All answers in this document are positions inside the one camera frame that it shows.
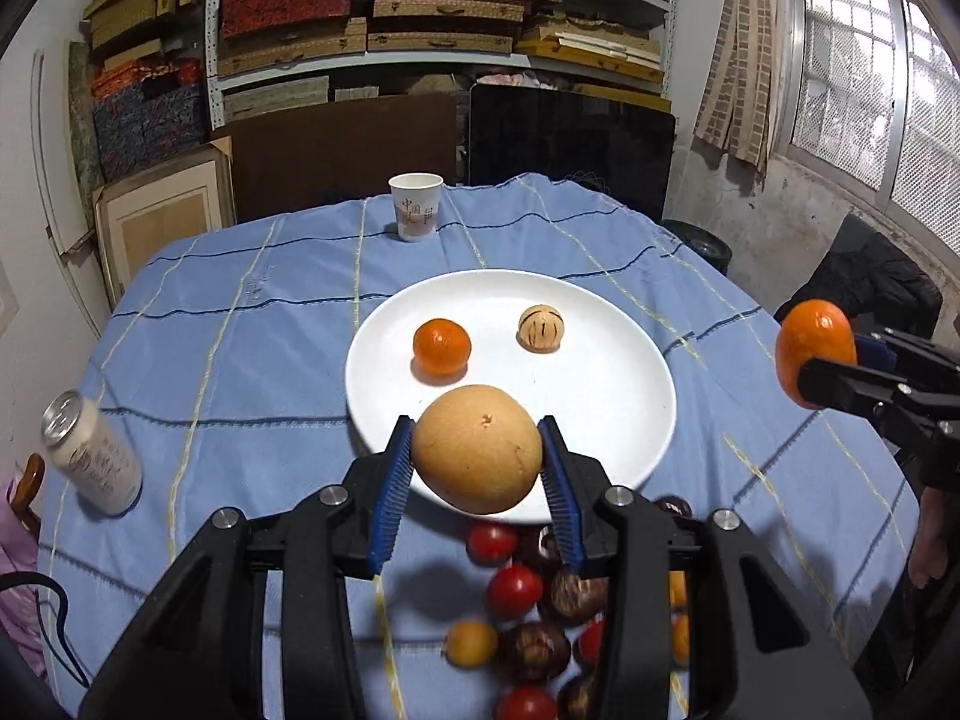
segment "window frame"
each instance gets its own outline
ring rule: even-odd
[[[937,25],[928,17],[917,0],[909,0],[920,7],[928,18],[931,28]],[[793,133],[800,114],[800,87],[803,83],[803,48],[806,40],[806,0],[779,0],[785,14],[781,33],[782,47],[781,90],[779,91],[778,115],[774,131],[773,151],[791,162],[806,167],[810,172],[842,189],[853,205],[874,217],[885,218],[901,228],[938,259],[954,276],[960,277],[960,254],[953,251],[936,233],[901,208],[893,200],[896,174],[899,171],[907,125],[907,100],[909,91],[909,64],[907,26],[904,15],[904,0],[890,0],[890,20],[894,32],[894,87],[893,117],[887,157],[880,189],[863,183],[846,170],[832,165],[800,146],[795,146]]]

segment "paper cup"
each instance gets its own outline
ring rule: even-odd
[[[397,234],[416,242],[437,230],[437,212],[443,177],[432,172],[405,172],[390,179],[390,193],[397,212]]]

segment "chestnut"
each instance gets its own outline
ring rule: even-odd
[[[690,504],[680,498],[679,495],[664,495],[654,501],[654,506],[661,512],[671,514],[672,517],[686,517],[687,519],[693,517],[693,509],[690,508]]]
[[[593,699],[593,675],[578,674],[557,694],[560,720],[587,720]]]
[[[570,642],[551,622],[526,622],[500,636],[497,655],[517,683],[542,683],[563,674],[570,663]]]
[[[581,579],[565,565],[554,576],[541,602],[541,614],[565,626],[582,625],[607,605],[606,577]]]
[[[542,528],[528,528],[521,531],[520,541],[514,552],[514,560],[536,571],[544,581],[550,581],[563,565],[557,538],[553,535],[550,526],[544,525]]]

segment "plate rim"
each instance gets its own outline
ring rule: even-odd
[[[353,417],[353,410],[350,408],[350,390],[352,388],[349,386],[349,382],[350,382],[349,370],[352,367],[351,360],[355,359],[354,349],[357,346],[358,338],[360,338],[361,333],[363,333],[364,326],[367,325],[370,322],[370,320],[377,315],[378,312],[382,311],[392,301],[399,298],[400,295],[403,295],[404,293],[408,292],[408,290],[414,290],[415,288],[418,288],[424,284],[433,283],[436,281],[443,281],[445,279],[450,279],[450,278],[463,277],[468,274],[469,275],[513,274],[513,275],[521,275],[523,277],[533,276],[534,278],[537,278],[537,279],[545,279],[548,281],[560,282],[560,284],[563,284],[565,287],[572,288],[573,290],[579,290],[579,292],[585,293],[592,299],[599,300],[603,303],[606,303],[608,308],[613,309],[613,311],[618,312],[618,314],[622,314],[623,317],[625,317],[638,331],[640,331],[640,333],[642,333],[642,335],[646,338],[648,343],[650,343],[650,346],[654,349],[654,351],[656,351],[656,360],[658,360],[658,364],[662,367],[662,369],[666,373],[666,379],[670,385],[669,402],[671,407],[670,426],[669,426],[669,430],[667,430],[666,433],[664,434],[665,435],[664,445],[659,449],[659,452],[656,453],[656,461],[654,461],[654,463],[652,464],[649,472],[644,474],[640,479],[640,481],[632,486],[634,490],[637,490],[638,488],[642,487],[642,485],[644,485],[647,482],[647,480],[650,479],[650,477],[653,475],[653,472],[656,470],[656,468],[664,459],[664,455],[666,454],[666,451],[669,449],[671,443],[673,442],[674,433],[676,432],[676,429],[677,429],[677,416],[678,416],[677,386],[673,380],[673,372],[670,370],[669,365],[667,365],[666,357],[664,357],[664,353],[662,353],[659,350],[659,346],[657,346],[656,343],[654,343],[654,340],[650,337],[650,334],[647,333],[647,331],[640,326],[639,322],[637,322],[633,317],[630,316],[630,314],[627,314],[627,312],[625,312],[619,306],[614,305],[613,303],[611,303],[610,300],[607,300],[606,298],[604,298],[603,295],[597,295],[597,293],[594,293],[591,290],[588,290],[587,288],[581,287],[579,284],[571,284],[568,281],[563,281],[563,279],[557,278],[556,276],[550,276],[548,274],[540,274],[539,272],[536,272],[536,271],[518,271],[517,269],[509,269],[509,268],[485,268],[485,269],[475,268],[475,269],[467,269],[466,271],[450,271],[448,274],[437,274],[435,276],[430,276],[430,278],[422,279],[421,281],[416,281],[415,283],[404,287],[398,292],[393,293],[392,295],[390,295],[390,298],[387,298],[386,300],[384,300],[382,303],[380,303],[380,305],[378,305],[376,308],[374,308],[370,312],[368,317],[364,319],[363,322],[360,323],[360,325],[356,329],[356,332],[353,334],[353,338],[350,340],[350,346],[349,348],[347,348],[347,360],[344,361],[344,393],[346,394],[346,397],[347,397],[347,412],[349,413],[350,421],[353,423],[353,426],[356,429],[357,435],[360,437],[360,440],[362,440],[365,449],[368,452],[377,451],[377,450],[374,450],[373,447],[371,447],[371,445],[368,443],[367,437],[364,436],[363,430],[361,429],[360,425],[357,423],[356,419]],[[432,503],[440,504],[445,509],[452,509],[454,512],[459,512],[460,514],[464,514],[465,517],[471,517],[474,519],[491,519],[491,520],[500,521],[500,522],[509,522],[515,525],[534,525],[534,524],[541,524],[542,522],[550,521],[549,513],[547,514],[546,519],[536,519],[536,520],[529,519],[527,517],[522,517],[522,518],[509,517],[509,516],[506,517],[505,514],[509,514],[509,510],[507,512],[501,512],[500,514],[482,514],[482,515],[469,514],[468,512],[462,512],[460,509],[457,509],[456,507],[451,506],[450,504],[448,504],[448,502],[443,500],[443,498],[440,498],[440,496],[436,495],[435,493],[432,493],[431,495],[424,494],[421,490],[417,490],[416,488],[414,488],[413,483],[411,483],[410,485],[410,490],[414,491],[414,493],[419,495],[421,498],[431,501]]]

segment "red cherry tomato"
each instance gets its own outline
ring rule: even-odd
[[[478,522],[467,536],[467,555],[477,565],[500,565],[517,549],[517,533],[496,522]]]
[[[603,620],[592,622],[577,640],[580,661],[590,668],[600,659],[600,642],[603,640]]]
[[[517,688],[496,703],[493,720],[557,720],[557,702],[539,688]]]
[[[544,595],[544,580],[516,563],[493,574],[487,585],[487,608],[497,617],[512,620],[522,617]]]

